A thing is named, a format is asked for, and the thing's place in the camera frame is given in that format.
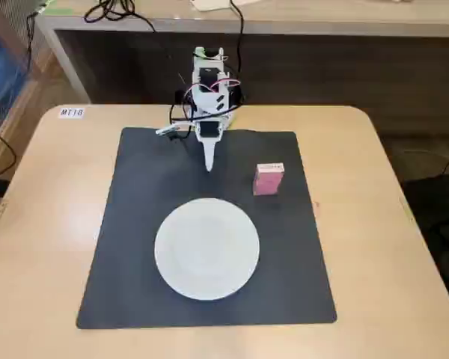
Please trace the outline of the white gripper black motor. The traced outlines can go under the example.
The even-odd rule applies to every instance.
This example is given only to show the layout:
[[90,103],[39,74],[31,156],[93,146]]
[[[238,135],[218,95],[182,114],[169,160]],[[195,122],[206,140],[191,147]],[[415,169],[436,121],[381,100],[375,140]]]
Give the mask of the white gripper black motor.
[[220,120],[199,120],[195,122],[195,135],[204,148],[205,167],[208,172],[213,169],[216,142],[222,139]]

